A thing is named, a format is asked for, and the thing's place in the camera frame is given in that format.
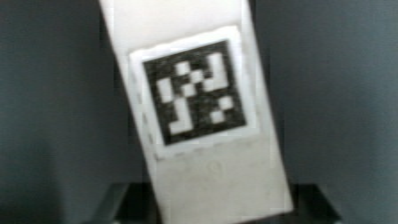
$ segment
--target white border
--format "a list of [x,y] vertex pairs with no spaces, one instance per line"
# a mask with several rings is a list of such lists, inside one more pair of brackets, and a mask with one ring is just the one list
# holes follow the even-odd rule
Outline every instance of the white border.
[[[143,62],[166,56],[175,53],[181,53],[186,50],[191,50],[220,41],[227,40],[227,47],[230,52],[230,66],[234,71],[234,83],[238,88],[238,96],[241,101],[241,109],[246,125],[232,128],[230,130],[220,131],[202,137],[197,137],[191,140],[177,142],[170,145],[163,144],[161,131],[158,126],[158,116],[154,103],[151,98],[151,89],[145,78],[143,71]],[[259,120],[257,120],[257,112],[255,112],[255,104],[254,104],[254,90],[250,88],[250,75],[246,74],[246,63],[243,49],[241,49],[241,37],[239,30],[236,26],[227,26],[216,29],[213,32],[206,32],[177,41],[159,44],[149,49],[140,49],[129,53],[129,76],[133,76],[133,88],[135,92],[140,95],[138,98],[142,100],[142,114],[147,117],[145,129],[147,138],[152,139],[152,150],[158,158],[174,157],[177,154],[188,153],[197,149],[211,148],[216,144],[230,143],[234,140],[252,136],[259,133]]]

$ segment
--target gray wall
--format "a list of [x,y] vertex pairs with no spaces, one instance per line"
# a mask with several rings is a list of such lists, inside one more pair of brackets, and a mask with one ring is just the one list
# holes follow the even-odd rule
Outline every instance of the gray wall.
[[0,1],[0,223],[79,223],[142,181],[95,0]]
[[255,2],[289,179],[348,224],[398,223],[398,1]]

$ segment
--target white card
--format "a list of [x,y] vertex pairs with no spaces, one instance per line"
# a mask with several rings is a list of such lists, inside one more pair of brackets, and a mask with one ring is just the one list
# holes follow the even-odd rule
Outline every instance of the white card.
[[165,224],[291,210],[246,2],[101,0]]

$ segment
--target black stand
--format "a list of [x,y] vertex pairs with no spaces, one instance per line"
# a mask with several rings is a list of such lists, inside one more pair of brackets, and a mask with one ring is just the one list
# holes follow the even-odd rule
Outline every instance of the black stand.
[[[294,211],[245,224],[337,224],[341,217],[316,185],[293,185]],[[85,224],[161,224],[151,185],[113,184]]]

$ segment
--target white paper strip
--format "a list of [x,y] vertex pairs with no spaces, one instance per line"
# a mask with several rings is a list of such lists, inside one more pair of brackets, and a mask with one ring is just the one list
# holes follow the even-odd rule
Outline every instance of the white paper strip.
[[246,2],[101,0],[165,224],[291,210]]

